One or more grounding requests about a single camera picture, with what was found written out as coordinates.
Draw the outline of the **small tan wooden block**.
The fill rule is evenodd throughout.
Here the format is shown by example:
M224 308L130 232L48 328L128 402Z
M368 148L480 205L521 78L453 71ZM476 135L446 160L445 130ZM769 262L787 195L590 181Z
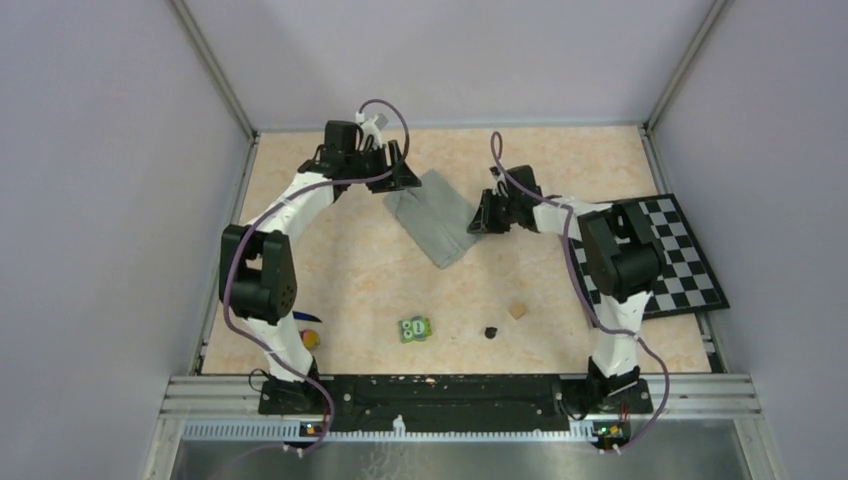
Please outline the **small tan wooden block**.
M510 316L514 320L518 320L518 319L522 318L523 316L525 316L527 314L527 311L528 311L527 306L524 303L520 303L520 302L512 304L508 309Z

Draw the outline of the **red yellow ball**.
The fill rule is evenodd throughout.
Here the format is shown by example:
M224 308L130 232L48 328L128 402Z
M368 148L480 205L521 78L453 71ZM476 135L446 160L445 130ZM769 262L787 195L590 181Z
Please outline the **red yellow ball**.
M320 335L311 329L305 329L300 332L300 338L303 346L308 350L312 351L316 349L321 343Z

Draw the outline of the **green owl toy block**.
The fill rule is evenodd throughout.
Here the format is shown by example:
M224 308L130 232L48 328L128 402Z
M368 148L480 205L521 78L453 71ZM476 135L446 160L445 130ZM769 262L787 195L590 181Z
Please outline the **green owl toy block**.
M403 344L423 342L432 336L432 324L428 317L413 316L398 321L399 339Z

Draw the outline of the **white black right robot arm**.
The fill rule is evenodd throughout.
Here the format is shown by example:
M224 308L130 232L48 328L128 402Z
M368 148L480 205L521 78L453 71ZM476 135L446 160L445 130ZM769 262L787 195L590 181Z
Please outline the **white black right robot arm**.
M635 203L545 197L528 165L490 172L496 184L482 192L469 233L503 234L518 225L581 244L584 271L600 294L590 319L601 332L588 361L586 397L594 409L614 411L639 379L638 334L665 266L648 216Z

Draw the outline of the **aluminium frame rail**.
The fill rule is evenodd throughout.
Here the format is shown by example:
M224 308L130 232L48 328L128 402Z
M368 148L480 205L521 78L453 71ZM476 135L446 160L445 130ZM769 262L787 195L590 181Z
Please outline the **aluminium frame rail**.
M755 417L760 403L744 375L650 375L648 398L661 406L660 420L718 421ZM259 393L244 376L175 377L166 389L161 420L182 425L188 440L313 443L321 414L262 415ZM434 414L420 408L353 406L343 394L328 442L589 442L612 413L590 413L583 420L548 415L540 406L508 408L490 420L462 414L449 419L443 408ZM351 408L350 414L341 410Z

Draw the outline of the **blue pen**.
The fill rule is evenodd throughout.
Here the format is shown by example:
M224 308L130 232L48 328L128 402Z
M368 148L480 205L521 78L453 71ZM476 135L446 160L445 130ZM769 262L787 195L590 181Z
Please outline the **blue pen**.
M293 311L292 315L293 315L293 318L298 322L311 322L311 323L318 323L318 324L320 324L322 322L322 320L319 317L305 313L305 312Z

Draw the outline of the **grey-green cloth napkin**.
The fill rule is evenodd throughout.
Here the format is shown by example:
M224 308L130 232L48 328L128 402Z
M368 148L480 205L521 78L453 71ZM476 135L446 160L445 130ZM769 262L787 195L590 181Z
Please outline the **grey-green cloth napkin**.
M476 208L436 170L420 179L420 187L388 193L383 204L428 259L446 269L482 239L468 232Z

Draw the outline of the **black white checkerboard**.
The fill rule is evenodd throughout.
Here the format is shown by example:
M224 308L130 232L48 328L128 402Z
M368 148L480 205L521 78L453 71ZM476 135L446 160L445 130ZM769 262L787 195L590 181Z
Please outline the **black white checkerboard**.
M649 295L645 320L729 306L674 195L618 200L572 224L576 281L596 314L637 293Z

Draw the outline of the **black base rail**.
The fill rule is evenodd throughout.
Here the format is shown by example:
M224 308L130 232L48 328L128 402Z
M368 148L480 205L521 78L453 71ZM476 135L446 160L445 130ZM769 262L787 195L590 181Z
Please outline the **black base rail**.
M653 411L644 380L603 397L585 377L557 374L336 375L316 386L267 379L259 393L259 414L313 416L333 433L388 431L397 419L412 433L554 432L591 415Z

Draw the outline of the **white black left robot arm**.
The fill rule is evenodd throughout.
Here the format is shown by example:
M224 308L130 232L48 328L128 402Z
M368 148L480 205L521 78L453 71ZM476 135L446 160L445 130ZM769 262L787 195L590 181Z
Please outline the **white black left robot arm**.
M382 115L357 114L326 123L322 143L290 185L245 225L221 236L219 297L227 326L265 354L270 374L286 382L283 401L297 413L319 404L320 386L308 378L314 357L293 315L298 293L293 246L306 228L351 186L374 194L421 186L406 163L407 143L386 140Z

